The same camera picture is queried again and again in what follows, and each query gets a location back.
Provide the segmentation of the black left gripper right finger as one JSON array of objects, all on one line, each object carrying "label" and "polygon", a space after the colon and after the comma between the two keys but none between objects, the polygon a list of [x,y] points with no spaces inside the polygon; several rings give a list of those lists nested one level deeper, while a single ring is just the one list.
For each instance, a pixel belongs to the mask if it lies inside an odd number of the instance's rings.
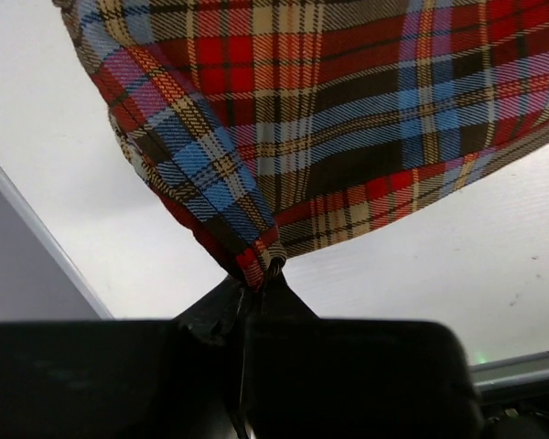
[{"label": "black left gripper right finger", "polygon": [[322,318],[281,277],[244,322],[240,407],[259,438],[476,438],[483,423],[448,327]]}]

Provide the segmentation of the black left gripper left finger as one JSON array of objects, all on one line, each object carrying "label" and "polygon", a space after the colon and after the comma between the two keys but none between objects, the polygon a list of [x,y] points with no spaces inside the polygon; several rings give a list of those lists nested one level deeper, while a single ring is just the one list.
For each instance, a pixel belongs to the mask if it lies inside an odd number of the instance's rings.
[{"label": "black left gripper left finger", "polygon": [[0,323],[0,438],[243,438],[225,353],[245,292],[226,279],[168,320]]}]

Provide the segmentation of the red plaid long sleeve shirt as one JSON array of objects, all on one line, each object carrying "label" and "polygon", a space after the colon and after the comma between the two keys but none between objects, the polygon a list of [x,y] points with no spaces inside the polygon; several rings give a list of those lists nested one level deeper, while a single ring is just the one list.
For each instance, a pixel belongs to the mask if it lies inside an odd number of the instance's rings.
[{"label": "red plaid long sleeve shirt", "polygon": [[549,1],[60,1],[126,160],[233,277],[549,144]]}]

